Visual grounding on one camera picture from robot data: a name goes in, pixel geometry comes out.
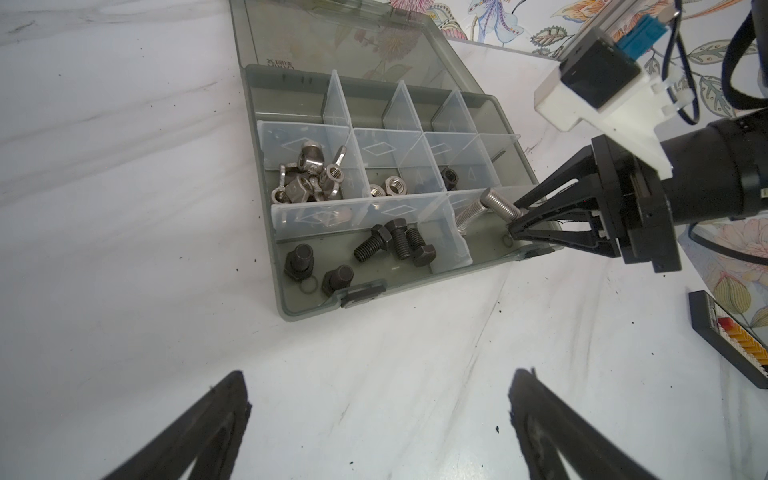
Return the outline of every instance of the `marble surface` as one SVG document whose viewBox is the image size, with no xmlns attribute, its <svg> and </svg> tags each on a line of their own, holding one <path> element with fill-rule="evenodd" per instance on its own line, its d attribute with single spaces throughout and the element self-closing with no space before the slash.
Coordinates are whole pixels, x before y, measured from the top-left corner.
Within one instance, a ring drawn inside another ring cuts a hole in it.
<svg viewBox="0 0 768 480">
<path fill-rule="evenodd" d="M 525 478 L 505 393 L 532 366 L 660 478 L 768 470 L 768 394 L 690 328 L 687 259 L 562 250 L 285 323 L 227 3 L 0 26 L 0 477 L 99 478 L 242 369 L 234 478 Z M 533 112 L 553 64 L 455 48 L 539 177 L 594 134 Z"/>
</svg>

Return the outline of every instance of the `rubber o-ring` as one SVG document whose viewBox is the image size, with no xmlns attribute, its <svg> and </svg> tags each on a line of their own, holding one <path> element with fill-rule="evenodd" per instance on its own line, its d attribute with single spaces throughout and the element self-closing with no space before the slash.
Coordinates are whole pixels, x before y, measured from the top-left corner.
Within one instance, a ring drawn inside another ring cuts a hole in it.
<svg viewBox="0 0 768 480">
<path fill-rule="evenodd" d="M 308 289 L 305 287 L 305 285 L 311 285 L 311 284 L 313 284 L 313 287 L 311 289 Z M 305 293 L 306 295 L 311 295 L 312 293 L 315 293 L 317 291 L 317 287 L 319 285 L 320 285 L 320 282 L 317 281 L 317 277 L 312 275 L 310 278 L 305 278 L 304 280 L 301 281 L 301 283 L 299 283 L 299 290 L 301 290 L 301 293 Z"/>
</svg>

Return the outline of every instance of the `black bolt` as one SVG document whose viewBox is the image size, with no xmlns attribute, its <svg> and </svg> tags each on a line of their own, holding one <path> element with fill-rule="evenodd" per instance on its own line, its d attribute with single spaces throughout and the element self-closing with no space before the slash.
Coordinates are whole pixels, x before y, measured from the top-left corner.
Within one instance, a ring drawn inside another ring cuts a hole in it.
<svg viewBox="0 0 768 480">
<path fill-rule="evenodd" d="M 406 231 L 408 244 L 413 249 L 413 264 L 416 266 L 426 266 L 432 263 L 437 257 L 437 251 L 433 245 L 427 245 L 422 238 L 421 232 L 416 227 L 409 228 Z"/>
<path fill-rule="evenodd" d="M 335 270 L 329 270 L 323 277 L 323 292 L 327 296 L 333 295 L 333 292 L 347 288 L 352 283 L 355 272 L 349 265 L 342 265 Z"/>
<path fill-rule="evenodd" d="M 447 191 L 451 191 L 456 188 L 456 184 L 458 183 L 458 175 L 456 174 L 455 170 L 449 167 L 445 167 L 440 171 L 440 175 L 442 176 L 442 182 L 445 184 L 445 189 Z"/>
<path fill-rule="evenodd" d="M 300 282 L 312 276 L 314 266 L 315 257 L 312 247 L 306 243 L 300 243 L 286 255 L 286 264 L 283 272 L 297 282 Z"/>
<path fill-rule="evenodd" d="M 359 262 L 365 262 L 379 250 L 392 248 L 392 234 L 383 225 L 374 225 L 371 236 L 355 249 L 355 258 Z"/>
<path fill-rule="evenodd" d="M 395 252 L 400 260 L 405 260 L 411 257 L 411 247 L 408 245 L 408 239 L 406 238 L 406 229 L 408 228 L 408 222 L 404 218 L 396 218 L 390 220 L 384 226 L 392 234 L 392 239 L 395 242 Z"/>
<path fill-rule="evenodd" d="M 416 250 L 419 247 L 425 246 L 427 243 L 422 238 L 422 233 L 416 227 L 411 227 L 406 231 L 406 238 L 408 239 L 408 245 L 412 250 Z"/>
</svg>

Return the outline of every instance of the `stainless steel nut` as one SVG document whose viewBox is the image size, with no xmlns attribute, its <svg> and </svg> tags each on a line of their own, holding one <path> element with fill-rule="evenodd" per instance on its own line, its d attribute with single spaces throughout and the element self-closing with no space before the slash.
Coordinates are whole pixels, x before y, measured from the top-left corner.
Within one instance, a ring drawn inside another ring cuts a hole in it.
<svg viewBox="0 0 768 480">
<path fill-rule="evenodd" d="M 286 185 L 286 194 L 292 204 L 301 204 L 310 201 L 314 196 L 314 189 L 310 181 L 303 175 L 297 175 Z"/>
<path fill-rule="evenodd" d="M 326 194 L 331 192 L 336 184 L 340 184 L 343 181 L 344 172 L 342 172 L 341 168 L 336 164 L 326 165 L 319 178 L 320 187 Z"/>
<path fill-rule="evenodd" d="M 320 175 L 325 167 L 326 160 L 323 157 L 323 150 L 313 141 L 306 141 L 301 146 L 301 154 L 296 165 L 300 172 L 307 172 L 310 175 Z"/>
<path fill-rule="evenodd" d="M 333 184 L 333 188 L 326 193 L 326 200 L 338 200 L 341 198 L 341 184 Z"/>
<path fill-rule="evenodd" d="M 314 200 L 316 202 L 326 201 L 326 195 L 323 193 L 323 189 L 320 188 L 320 183 L 318 182 L 317 177 L 310 177 L 310 185 L 312 185 L 312 195 Z"/>
<path fill-rule="evenodd" d="M 384 182 L 384 191 L 389 196 L 405 195 L 408 193 L 408 187 L 402 178 L 390 177 Z"/>
<path fill-rule="evenodd" d="M 370 184 L 369 187 L 371 188 L 371 197 L 386 197 L 386 192 L 381 185 Z"/>
<path fill-rule="evenodd" d="M 290 199 L 288 198 L 288 194 L 286 193 L 285 187 L 278 187 L 272 190 L 273 205 L 289 204 L 289 203 L 290 203 Z"/>
</svg>

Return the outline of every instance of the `floral wallpaper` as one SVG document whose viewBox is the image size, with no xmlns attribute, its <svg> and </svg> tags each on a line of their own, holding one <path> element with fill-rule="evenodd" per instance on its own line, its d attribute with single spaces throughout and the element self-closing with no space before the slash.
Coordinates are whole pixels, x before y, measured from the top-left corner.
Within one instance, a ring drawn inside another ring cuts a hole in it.
<svg viewBox="0 0 768 480">
<path fill-rule="evenodd" d="M 699 224 L 697 232 L 727 248 L 768 258 L 768 215 Z M 745 329 L 768 343 L 768 266 L 724 257 L 682 233 L 678 242 L 720 305 Z"/>
</svg>

